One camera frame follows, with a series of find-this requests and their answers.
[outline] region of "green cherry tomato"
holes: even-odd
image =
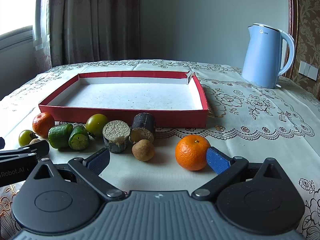
[[[94,114],[85,124],[86,130],[89,134],[93,134],[95,138],[102,137],[102,129],[107,124],[108,118],[103,114]]]
[[[36,138],[38,138],[38,136],[36,136],[36,134],[33,131],[24,130],[19,135],[19,145],[21,147],[26,146],[26,145],[30,144],[30,142],[33,139],[36,139]]]

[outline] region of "orange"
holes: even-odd
[[[209,147],[210,144],[204,137],[187,135],[176,146],[177,163],[189,171],[199,171],[207,165],[206,153]]]
[[[38,114],[32,122],[33,131],[44,138],[48,137],[48,132],[51,127],[54,127],[54,125],[53,116],[47,112]]]

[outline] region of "kettle handle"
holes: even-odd
[[[279,71],[278,76],[283,75],[284,73],[286,73],[289,70],[289,68],[291,67],[291,65],[294,61],[295,54],[296,54],[295,49],[294,49],[294,40],[293,40],[292,36],[284,31],[280,31],[280,33],[281,33],[280,38],[284,39],[289,45],[289,59],[288,59],[287,64]]]

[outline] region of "table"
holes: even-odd
[[[32,128],[40,112],[38,103],[78,73],[115,70],[194,71],[210,105],[206,129],[156,129],[156,156],[148,163],[136,160],[128,149],[111,154],[109,166],[100,176],[124,191],[188,190],[190,193],[216,174],[205,168],[191,172],[175,161],[174,149],[188,134],[206,137],[212,146],[230,157],[241,155],[250,162],[274,157],[301,194],[305,214],[298,231],[308,239],[320,237],[320,103],[293,81],[280,77],[282,88],[265,89],[247,83],[241,69],[227,65],[166,60],[124,60],[80,63],[52,68],[0,101],[1,134],[5,149],[19,147],[21,131]],[[87,157],[103,147],[92,142],[83,152],[50,149],[53,163]],[[2,237],[17,230],[10,204],[22,183],[2,188]]]

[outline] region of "light switch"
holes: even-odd
[[[304,75],[304,69],[306,68],[306,62],[304,61],[300,61],[300,67],[299,67],[299,70],[298,70],[298,73]]]
[[[305,76],[308,76],[309,69],[310,69],[310,65],[308,63],[306,63],[306,67],[304,68],[304,73],[303,73]]]
[[[318,69],[314,66],[310,66],[308,77],[316,81],[317,76],[318,76]]]

